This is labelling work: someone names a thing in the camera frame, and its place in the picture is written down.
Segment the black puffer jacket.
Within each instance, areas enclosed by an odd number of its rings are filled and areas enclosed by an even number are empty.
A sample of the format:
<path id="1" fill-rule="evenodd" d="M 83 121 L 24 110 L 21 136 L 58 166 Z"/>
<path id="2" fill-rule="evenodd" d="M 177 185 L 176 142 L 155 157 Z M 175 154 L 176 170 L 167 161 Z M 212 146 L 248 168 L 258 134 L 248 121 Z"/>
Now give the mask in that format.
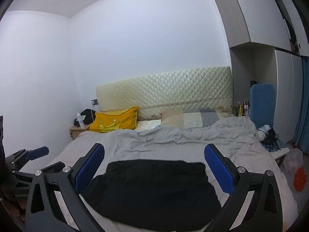
<path id="1" fill-rule="evenodd" d="M 193 231 L 221 210 L 201 162 L 125 160 L 108 164 L 82 194 L 97 213 L 155 231 Z"/>

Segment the clothes pile on bench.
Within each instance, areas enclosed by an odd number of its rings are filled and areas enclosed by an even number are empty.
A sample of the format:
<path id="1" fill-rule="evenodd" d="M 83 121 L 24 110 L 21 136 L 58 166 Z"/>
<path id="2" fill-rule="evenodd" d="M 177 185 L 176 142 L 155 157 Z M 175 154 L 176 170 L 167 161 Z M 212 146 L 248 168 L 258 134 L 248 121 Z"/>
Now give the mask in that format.
<path id="1" fill-rule="evenodd" d="M 276 152 L 286 148 L 287 145 L 280 140 L 279 135 L 269 125 L 257 129 L 259 141 L 268 152 Z"/>

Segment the white textured bed sheet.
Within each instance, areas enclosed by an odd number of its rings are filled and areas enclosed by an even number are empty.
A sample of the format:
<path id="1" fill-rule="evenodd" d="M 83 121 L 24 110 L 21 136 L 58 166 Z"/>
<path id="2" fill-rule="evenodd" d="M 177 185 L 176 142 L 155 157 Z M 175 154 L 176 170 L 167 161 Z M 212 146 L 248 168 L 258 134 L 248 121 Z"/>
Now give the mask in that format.
<path id="1" fill-rule="evenodd" d="M 77 147 L 73 142 L 69 144 L 59 156 L 53 159 L 49 165 L 62 161 L 65 165 L 73 166 L 75 162 L 81 157 L 85 156 L 88 150 L 90 150 L 92 144 L 82 145 Z M 206 145 L 202 143 L 193 144 L 172 144 L 172 143 L 155 143 L 143 146 L 134 145 L 132 148 L 112 148 L 112 145 L 107 145 L 105 159 L 100 165 L 96 175 L 105 173 L 107 165 L 112 161 L 119 160 L 134 160 L 134 159 L 148 159 L 148 160 L 181 160 L 185 162 L 203 162 L 204 159 L 204 147 Z M 298 216 L 296 201 L 292 195 L 292 192 L 288 186 L 286 177 L 281 172 L 276 162 L 271 158 L 268 152 L 263 148 L 232 148 L 228 146 L 224 148 L 221 145 L 217 145 L 220 152 L 231 159 L 236 166 L 243 166 L 249 172 L 264 173 L 265 170 L 270 169 L 274 172 L 276 181 L 278 183 L 280 198 L 282 202 L 283 221 L 284 226 L 289 227 L 296 220 Z M 215 180 L 208 165 L 206 165 L 206 175 L 210 181 L 210 184 L 214 187 L 216 195 L 220 204 L 223 205 L 227 199 L 228 194 L 224 193 L 219 184 Z M 244 212 L 248 210 L 249 203 L 252 199 L 253 193 L 250 192 L 241 208 L 240 214 L 237 216 L 233 227 L 240 225 L 240 222 L 244 219 Z M 111 221 L 94 211 L 89 204 L 86 204 L 90 209 L 91 214 L 95 217 L 98 223 L 106 231 L 151 231 L 145 229 L 139 229 L 132 226 L 124 225 L 118 222 Z"/>

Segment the wooden nightstand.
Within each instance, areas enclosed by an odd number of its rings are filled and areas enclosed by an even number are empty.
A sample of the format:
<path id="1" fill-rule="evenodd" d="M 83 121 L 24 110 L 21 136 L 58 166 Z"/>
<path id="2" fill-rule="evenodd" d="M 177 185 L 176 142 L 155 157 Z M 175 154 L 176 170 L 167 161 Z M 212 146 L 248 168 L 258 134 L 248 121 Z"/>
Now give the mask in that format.
<path id="1" fill-rule="evenodd" d="M 89 129 L 90 129 L 90 124 L 85 125 L 84 128 L 77 127 L 77 126 L 73 125 L 69 130 L 70 136 L 71 136 L 72 140 L 75 140 L 82 132 L 88 131 Z"/>

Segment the orange object in bag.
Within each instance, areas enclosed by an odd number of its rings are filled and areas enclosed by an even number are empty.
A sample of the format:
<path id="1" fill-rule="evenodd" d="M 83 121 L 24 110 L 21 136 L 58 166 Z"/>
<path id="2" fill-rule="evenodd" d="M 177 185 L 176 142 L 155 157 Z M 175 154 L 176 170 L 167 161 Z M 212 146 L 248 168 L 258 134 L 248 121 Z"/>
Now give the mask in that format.
<path id="1" fill-rule="evenodd" d="M 307 182 L 307 175 L 305 174 L 304 168 L 298 168 L 294 177 L 293 185 L 296 191 L 303 191 Z"/>

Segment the clear plastic bottle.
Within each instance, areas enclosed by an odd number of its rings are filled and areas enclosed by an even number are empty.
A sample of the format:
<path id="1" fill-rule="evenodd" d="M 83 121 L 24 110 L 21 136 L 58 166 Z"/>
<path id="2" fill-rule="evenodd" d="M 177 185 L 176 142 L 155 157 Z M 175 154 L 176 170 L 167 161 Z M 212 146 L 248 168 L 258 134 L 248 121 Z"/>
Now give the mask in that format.
<path id="1" fill-rule="evenodd" d="M 84 122 L 83 122 L 83 117 L 80 113 L 77 113 L 77 121 L 79 123 L 80 128 L 85 128 Z"/>

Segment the white plastic bag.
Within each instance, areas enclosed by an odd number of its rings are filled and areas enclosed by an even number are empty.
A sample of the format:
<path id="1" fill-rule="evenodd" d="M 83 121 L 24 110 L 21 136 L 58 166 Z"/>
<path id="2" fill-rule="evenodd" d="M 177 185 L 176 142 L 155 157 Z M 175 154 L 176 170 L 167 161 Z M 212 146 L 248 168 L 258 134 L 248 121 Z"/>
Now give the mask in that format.
<path id="1" fill-rule="evenodd" d="M 304 168 L 303 153 L 301 150 L 297 148 L 290 150 L 283 160 L 283 166 L 286 172 L 292 175 L 294 179 L 297 169 Z"/>

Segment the black bag on nightstand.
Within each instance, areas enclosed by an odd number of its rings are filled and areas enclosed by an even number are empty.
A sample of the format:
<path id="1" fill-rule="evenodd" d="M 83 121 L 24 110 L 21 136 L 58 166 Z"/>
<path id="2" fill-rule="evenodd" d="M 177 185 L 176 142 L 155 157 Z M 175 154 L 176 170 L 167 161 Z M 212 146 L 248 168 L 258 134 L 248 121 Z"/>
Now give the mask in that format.
<path id="1" fill-rule="evenodd" d="M 84 111 L 81 112 L 81 117 L 82 117 L 82 121 L 85 125 L 89 125 L 92 122 L 95 121 L 96 119 L 96 111 L 92 110 L 92 109 L 85 109 Z"/>

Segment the grey duvet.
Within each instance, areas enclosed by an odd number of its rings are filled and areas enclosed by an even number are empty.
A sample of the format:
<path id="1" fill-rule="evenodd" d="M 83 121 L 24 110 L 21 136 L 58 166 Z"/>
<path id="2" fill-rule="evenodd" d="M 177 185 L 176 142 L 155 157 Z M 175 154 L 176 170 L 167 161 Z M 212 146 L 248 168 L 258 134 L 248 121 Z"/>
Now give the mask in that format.
<path id="1" fill-rule="evenodd" d="M 204 148 L 213 143 L 236 166 L 249 172 L 274 172 L 280 199 L 286 199 L 287 182 L 275 160 L 259 142 L 258 132 L 248 117 L 228 117 L 210 127 L 182 129 L 158 127 L 152 130 L 116 130 L 106 134 L 86 131 L 70 142 L 53 161 L 72 166 L 85 156 L 95 143 L 105 148 L 105 159 L 97 174 L 106 172 L 112 161 L 152 159 L 205 162 Z"/>

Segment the yellow pillow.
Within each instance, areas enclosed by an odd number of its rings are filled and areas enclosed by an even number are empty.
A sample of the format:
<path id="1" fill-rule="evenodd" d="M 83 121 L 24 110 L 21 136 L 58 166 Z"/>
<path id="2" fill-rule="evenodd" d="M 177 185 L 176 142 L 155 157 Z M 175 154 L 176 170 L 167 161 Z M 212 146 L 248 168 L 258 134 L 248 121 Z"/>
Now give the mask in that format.
<path id="1" fill-rule="evenodd" d="M 133 106 L 120 111 L 96 112 L 95 121 L 89 130 L 99 133 L 107 133 L 117 129 L 131 129 L 137 127 L 138 107 Z"/>

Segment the blue curtain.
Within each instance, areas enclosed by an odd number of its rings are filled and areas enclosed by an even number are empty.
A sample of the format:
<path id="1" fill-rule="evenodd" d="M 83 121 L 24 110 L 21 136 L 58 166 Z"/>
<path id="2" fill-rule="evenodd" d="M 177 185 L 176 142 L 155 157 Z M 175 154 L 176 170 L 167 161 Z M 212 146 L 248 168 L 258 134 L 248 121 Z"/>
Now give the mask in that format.
<path id="1" fill-rule="evenodd" d="M 299 120 L 296 127 L 294 143 L 299 147 L 302 152 L 308 154 L 308 57 L 302 58 L 303 68 L 303 89 L 302 89 L 302 102 Z"/>

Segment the bottles on shelf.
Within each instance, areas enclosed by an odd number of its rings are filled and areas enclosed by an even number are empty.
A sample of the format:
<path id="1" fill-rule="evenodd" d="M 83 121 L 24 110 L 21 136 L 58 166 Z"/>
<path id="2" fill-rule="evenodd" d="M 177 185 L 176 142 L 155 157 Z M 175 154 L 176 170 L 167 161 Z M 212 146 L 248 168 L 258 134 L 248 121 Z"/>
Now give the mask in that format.
<path id="1" fill-rule="evenodd" d="M 237 117 L 250 116 L 250 101 L 244 101 L 242 104 L 238 102 L 236 116 Z"/>

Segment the plaid pillow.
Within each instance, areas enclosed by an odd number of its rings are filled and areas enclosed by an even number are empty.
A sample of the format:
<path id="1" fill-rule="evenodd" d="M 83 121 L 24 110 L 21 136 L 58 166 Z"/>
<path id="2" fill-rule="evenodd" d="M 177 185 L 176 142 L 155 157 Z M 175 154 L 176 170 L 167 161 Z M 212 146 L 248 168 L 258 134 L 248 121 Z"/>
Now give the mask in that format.
<path id="1" fill-rule="evenodd" d="M 215 109 L 184 109 L 161 113 L 161 127 L 202 128 L 213 125 L 231 114 Z"/>

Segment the cream quilted headboard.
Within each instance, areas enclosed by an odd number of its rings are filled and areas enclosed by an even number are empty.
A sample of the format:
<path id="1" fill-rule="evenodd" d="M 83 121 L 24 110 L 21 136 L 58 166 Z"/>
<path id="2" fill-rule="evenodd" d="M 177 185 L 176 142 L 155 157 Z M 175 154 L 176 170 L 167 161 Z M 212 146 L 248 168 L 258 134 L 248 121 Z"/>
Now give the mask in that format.
<path id="1" fill-rule="evenodd" d="M 168 110 L 218 109 L 231 112 L 230 67 L 197 68 L 129 78 L 96 87 L 100 112 L 136 106 L 138 120 L 159 119 Z"/>

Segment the grey wardrobe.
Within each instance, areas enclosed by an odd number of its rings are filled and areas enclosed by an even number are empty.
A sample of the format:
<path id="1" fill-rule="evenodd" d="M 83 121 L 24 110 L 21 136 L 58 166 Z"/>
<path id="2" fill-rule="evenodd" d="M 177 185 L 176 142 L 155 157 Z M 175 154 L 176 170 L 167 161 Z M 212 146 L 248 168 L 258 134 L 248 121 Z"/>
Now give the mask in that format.
<path id="1" fill-rule="evenodd" d="M 274 130 L 294 138 L 302 100 L 302 61 L 294 55 L 277 0 L 215 0 L 223 21 L 233 74 L 233 104 L 250 99 L 251 82 L 275 89 Z"/>

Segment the wall socket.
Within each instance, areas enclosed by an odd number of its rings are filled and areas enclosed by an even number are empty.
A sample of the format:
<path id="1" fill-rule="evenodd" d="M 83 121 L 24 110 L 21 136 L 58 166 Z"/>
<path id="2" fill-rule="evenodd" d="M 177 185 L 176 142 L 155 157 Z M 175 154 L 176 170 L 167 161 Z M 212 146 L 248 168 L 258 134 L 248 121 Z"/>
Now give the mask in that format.
<path id="1" fill-rule="evenodd" d="M 91 100 L 91 103 L 92 105 L 98 105 L 98 100 L 97 99 Z"/>

